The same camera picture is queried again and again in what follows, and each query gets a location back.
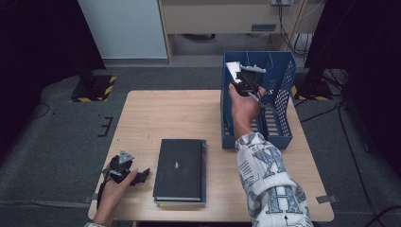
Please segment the blue plastic file rack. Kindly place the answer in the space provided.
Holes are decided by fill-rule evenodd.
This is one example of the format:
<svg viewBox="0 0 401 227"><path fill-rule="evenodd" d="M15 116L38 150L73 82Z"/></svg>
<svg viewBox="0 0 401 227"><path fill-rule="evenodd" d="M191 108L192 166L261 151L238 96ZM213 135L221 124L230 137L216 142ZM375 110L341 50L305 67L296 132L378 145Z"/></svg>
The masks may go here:
<svg viewBox="0 0 401 227"><path fill-rule="evenodd" d="M265 118L258 116L252 122L267 140L280 149L288 147L292 133L287 119L289 93L295 79L296 63L287 51L225 51L220 95L221 144L223 148L235 148L232 100L229 95L230 76L225 63L239 61L240 65L266 69L260 86L266 90L262 102L266 105Z"/></svg>

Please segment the person's right hand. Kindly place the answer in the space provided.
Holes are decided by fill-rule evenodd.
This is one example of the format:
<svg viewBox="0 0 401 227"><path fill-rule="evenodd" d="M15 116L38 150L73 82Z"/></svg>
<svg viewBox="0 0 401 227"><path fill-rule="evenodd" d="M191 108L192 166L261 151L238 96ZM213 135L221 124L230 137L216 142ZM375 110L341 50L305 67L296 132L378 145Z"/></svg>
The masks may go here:
<svg viewBox="0 0 401 227"><path fill-rule="evenodd" d="M229 85L229 94L232 100L235 136L240 137L252 132L251 123L259 113L259 103L251 96L239 95L233 84Z"/></svg>

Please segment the person's left hand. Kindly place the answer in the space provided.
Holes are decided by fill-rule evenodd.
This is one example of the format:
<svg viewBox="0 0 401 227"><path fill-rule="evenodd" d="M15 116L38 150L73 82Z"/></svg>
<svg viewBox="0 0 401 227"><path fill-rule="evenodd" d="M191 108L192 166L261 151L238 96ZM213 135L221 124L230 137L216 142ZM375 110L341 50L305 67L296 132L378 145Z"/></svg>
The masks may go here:
<svg viewBox="0 0 401 227"><path fill-rule="evenodd" d="M116 183L112 178L106 181L97 208L98 213L112 213L114 211L125 192L131 186L131 182L135 179L137 172L137 168L132 170L121 183Z"/></svg>

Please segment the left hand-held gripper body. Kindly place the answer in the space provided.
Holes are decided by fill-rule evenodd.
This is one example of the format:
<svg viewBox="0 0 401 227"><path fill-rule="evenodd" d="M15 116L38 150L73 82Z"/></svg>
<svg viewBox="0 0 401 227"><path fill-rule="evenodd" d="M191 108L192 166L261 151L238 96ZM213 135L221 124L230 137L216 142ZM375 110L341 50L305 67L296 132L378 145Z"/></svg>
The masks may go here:
<svg viewBox="0 0 401 227"><path fill-rule="evenodd" d="M102 170L104 181L113 179L116 183L121 183L129 174L134 156L121 150L115 155L107 166Z"/></svg>

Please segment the beige wooden cabinet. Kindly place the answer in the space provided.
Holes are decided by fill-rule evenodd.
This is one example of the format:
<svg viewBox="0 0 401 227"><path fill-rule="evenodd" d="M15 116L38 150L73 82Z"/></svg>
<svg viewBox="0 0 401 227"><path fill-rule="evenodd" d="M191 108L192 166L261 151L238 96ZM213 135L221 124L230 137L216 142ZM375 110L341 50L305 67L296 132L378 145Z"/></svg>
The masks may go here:
<svg viewBox="0 0 401 227"><path fill-rule="evenodd" d="M173 61L174 39L182 34L268 34L277 50L291 50L299 34L312 34L327 0L158 0L167 59ZM273 32L252 32L252 24L277 24Z"/></svg>

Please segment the dark curtain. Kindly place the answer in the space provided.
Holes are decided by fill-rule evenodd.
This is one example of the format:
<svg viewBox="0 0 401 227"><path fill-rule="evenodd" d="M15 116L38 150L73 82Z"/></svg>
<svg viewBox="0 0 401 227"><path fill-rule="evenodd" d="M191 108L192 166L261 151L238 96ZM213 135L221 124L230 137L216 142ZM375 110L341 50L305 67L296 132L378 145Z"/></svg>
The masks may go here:
<svg viewBox="0 0 401 227"><path fill-rule="evenodd" d="M305 63L304 87L343 69L343 90L374 151L401 178L401 0L326 0Z"/></svg>
<svg viewBox="0 0 401 227"><path fill-rule="evenodd" d="M0 158L44 87L79 75L94 91L103 67L78 0L0 0Z"/></svg>

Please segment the grey cabinet label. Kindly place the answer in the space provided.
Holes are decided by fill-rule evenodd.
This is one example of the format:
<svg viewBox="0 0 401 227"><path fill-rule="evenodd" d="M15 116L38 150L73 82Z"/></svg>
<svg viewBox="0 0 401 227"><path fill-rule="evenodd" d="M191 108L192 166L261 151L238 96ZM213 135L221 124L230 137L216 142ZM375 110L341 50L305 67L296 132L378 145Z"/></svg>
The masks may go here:
<svg viewBox="0 0 401 227"><path fill-rule="evenodd" d="M252 32L273 32L277 28L277 24L252 24Z"/></svg>

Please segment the light blue book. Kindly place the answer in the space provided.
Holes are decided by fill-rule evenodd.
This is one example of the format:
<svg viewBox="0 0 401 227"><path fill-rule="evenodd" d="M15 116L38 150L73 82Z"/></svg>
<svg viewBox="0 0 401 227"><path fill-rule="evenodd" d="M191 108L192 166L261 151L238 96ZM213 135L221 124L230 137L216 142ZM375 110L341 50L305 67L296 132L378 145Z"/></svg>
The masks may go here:
<svg viewBox="0 0 401 227"><path fill-rule="evenodd" d="M225 63L226 69L228 70L230 80L229 83L235 88L238 93L238 85L241 79L237 77L237 74L241 72L239 61L230 61Z"/></svg>

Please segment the black yellow striped stand base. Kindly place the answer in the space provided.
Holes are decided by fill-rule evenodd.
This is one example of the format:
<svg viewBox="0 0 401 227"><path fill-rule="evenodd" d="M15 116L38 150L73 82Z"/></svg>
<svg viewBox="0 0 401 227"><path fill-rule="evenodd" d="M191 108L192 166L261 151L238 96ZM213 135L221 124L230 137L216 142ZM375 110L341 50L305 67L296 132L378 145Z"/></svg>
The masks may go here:
<svg viewBox="0 0 401 227"><path fill-rule="evenodd" d="M320 77L309 73L296 73L291 88L296 100L330 100L333 94L328 84Z"/></svg>
<svg viewBox="0 0 401 227"><path fill-rule="evenodd" d="M79 77L70 96L72 102L105 101L111 93L116 76L104 70L95 71L90 77Z"/></svg>

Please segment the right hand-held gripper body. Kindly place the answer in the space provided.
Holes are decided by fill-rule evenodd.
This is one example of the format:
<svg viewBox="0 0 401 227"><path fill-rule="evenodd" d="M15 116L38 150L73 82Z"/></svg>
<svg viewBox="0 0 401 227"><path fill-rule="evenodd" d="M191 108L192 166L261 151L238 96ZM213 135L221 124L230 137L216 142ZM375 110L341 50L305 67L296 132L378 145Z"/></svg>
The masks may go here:
<svg viewBox="0 0 401 227"><path fill-rule="evenodd" d="M239 65L239 71L235 73L235 89L240 96L255 95L259 89L266 69L254 66Z"/></svg>

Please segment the white panel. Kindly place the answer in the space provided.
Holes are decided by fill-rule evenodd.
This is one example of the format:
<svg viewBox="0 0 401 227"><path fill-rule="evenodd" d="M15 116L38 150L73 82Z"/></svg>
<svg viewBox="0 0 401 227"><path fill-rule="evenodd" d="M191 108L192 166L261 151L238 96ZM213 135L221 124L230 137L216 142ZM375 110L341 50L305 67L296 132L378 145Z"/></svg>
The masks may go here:
<svg viewBox="0 0 401 227"><path fill-rule="evenodd" d="M158 0L78 0L100 56L166 59Z"/></svg>

